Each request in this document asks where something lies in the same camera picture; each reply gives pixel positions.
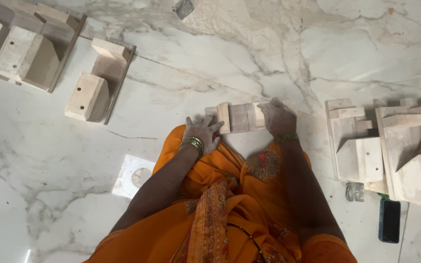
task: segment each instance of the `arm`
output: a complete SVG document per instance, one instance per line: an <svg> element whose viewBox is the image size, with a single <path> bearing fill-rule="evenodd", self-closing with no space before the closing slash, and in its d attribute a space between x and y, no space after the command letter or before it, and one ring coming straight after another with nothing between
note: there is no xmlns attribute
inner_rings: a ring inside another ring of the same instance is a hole
<svg viewBox="0 0 421 263"><path fill-rule="evenodd" d="M297 131L297 116L278 99L261 108L268 131L278 138ZM308 164L299 140L280 144L285 164L288 205L298 225L300 245L310 237L330 234L345 241L339 225L327 204L318 180Z"/></svg>
<svg viewBox="0 0 421 263"><path fill-rule="evenodd" d="M183 138L198 137L204 143L203 155L213 152L220 142L217 137L212 140L212 134L224 125L223 122L209 126L212 116L206 116L204 121L197 118L193 125L189 117L186 118L186 129ZM198 149L191 144L183 144L179 151L160 168L137 191L126 212L118 220L110 233L126 229L140 220L159 212L172 203L180 188L180 184L189 170L199 158Z"/></svg>

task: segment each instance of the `mobile phone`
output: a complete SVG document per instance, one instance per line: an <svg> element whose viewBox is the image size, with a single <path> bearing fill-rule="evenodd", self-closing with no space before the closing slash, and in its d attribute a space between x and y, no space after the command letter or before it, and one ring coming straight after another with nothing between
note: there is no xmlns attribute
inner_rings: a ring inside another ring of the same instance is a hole
<svg viewBox="0 0 421 263"><path fill-rule="evenodd" d="M379 209L379 240L386 243L399 243L401 203L382 199Z"/></svg>

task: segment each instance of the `green object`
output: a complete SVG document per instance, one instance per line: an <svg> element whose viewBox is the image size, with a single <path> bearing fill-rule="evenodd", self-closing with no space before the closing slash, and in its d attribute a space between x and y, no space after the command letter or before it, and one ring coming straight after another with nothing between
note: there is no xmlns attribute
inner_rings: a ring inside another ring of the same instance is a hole
<svg viewBox="0 0 421 263"><path fill-rule="evenodd" d="M389 200L389 195L385 195L382 193L377 193L379 196L381 196L384 200Z"/></svg>
<svg viewBox="0 0 421 263"><path fill-rule="evenodd" d="M199 158L197 158L197 160L199 160L202 157L202 154L204 153L204 143L201 141L201 139L199 139L198 137L188 137L181 142L180 146L178 147L178 150L180 150L181 146L185 143L193 145L197 148L197 151L199 152Z"/></svg>
<svg viewBox="0 0 421 263"><path fill-rule="evenodd" d="M292 141L292 140L298 140L298 134L288 133L288 134L279 135L277 136L277 138L274 138L274 142L277 145L280 145L281 143L284 143L286 141Z"/></svg>

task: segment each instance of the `orange saree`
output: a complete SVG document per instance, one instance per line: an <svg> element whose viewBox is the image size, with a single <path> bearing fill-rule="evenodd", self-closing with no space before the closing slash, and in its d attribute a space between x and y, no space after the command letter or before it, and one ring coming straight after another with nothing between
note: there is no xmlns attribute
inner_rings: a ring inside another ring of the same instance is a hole
<svg viewBox="0 0 421 263"><path fill-rule="evenodd" d="M177 153L184 129L167 137L154 173ZM171 206L105 237L86 263L355 263L332 235L300 247L284 170L274 144L243 161L220 143L188 172Z"/></svg>

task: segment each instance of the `dusty hand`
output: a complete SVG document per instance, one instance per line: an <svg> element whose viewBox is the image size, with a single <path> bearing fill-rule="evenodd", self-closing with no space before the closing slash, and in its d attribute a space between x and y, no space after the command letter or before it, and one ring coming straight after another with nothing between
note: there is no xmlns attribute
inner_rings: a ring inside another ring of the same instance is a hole
<svg viewBox="0 0 421 263"><path fill-rule="evenodd" d="M203 155L215 151L220 142L220 137L217 137L212 141L212 135L224 125L224 122L221 121L209 127L211 121L212 115L207 115L206 118L204 118L204 121L202 121L201 118L196 118L194 124L191 122L190 117L186 117L186 129L184 130L183 139L188 137L198 137L201 139L204 143Z"/></svg>
<svg viewBox="0 0 421 263"><path fill-rule="evenodd" d="M273 98L269 103L258 106L264 114L266 128L274 138L297 132L296 113L285 106L278 98Z"/></svg>

